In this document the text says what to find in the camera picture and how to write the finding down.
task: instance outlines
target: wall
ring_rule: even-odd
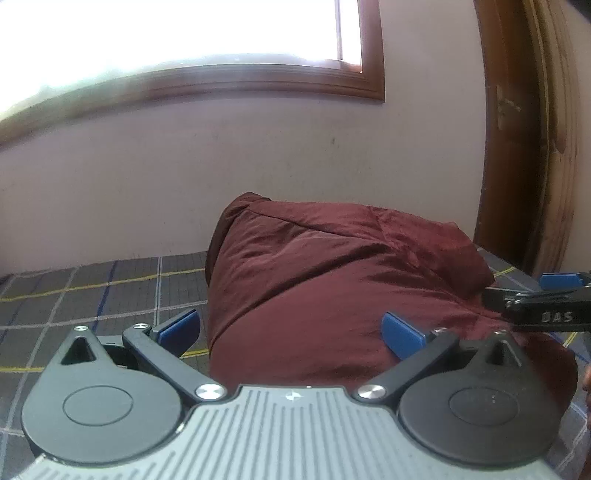
[[[0,150],[0,274],[203,250],[240,193],[370,203],[472,236],[485,89],[472,0],[381,2],[387,102],[242,95],[111,112]]]
[[[591,22],[571,4],[562,3],[579,74],[582,135],[577,158],[575,208],[563,271],[591,270]]]

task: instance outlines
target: silver screw head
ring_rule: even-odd
[[[219,400],[226,396],[226,389],[217,383],[206,383],[195,390],[195,395],[201,400]]]
[[[386,389],[381,385],[362,385],[357,389],[357,395],[367,400],[377,400],[386,396]]]

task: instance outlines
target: red fabric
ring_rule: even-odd
[[[218,222],[206,278],[210,374],[231,389],[353,389],[398,362],[381,339],[389,310],[466,339],[507,328],[479,306],[494,279],[470,239],[396,210],[243,194]],[[518,340],[566,409],[573,354],[544,335]]]

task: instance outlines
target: blue gripper pad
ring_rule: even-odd
[[[400,360],[424,348],[428,342],[426,333],[391,312],[387,312],[382,319],[382,338]]]
[[[583,279],[578,273],[544,273],[539,283],[542,290],[563,290],[584,286]]]
[[[193,310],[158,335],[156,343],[171,354],[181,356],[199,338],[201,319]]]

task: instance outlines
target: black handle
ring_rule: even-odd
[[[353,397],[363,403],[379,403],[395,410],[404,391],[413,383],[434,372],[459,345],[459,337],[445,330],[427,346],[397,366],[379,374],[358,388]],[[383,394],[367,394],[368,388],[383,388]]]
[[[186,405],[221,400],[226,395],[223,386],[157,345],[143,330],[129,327],[123,332],[123,343],[135,355],[140,370],[166,380]]]

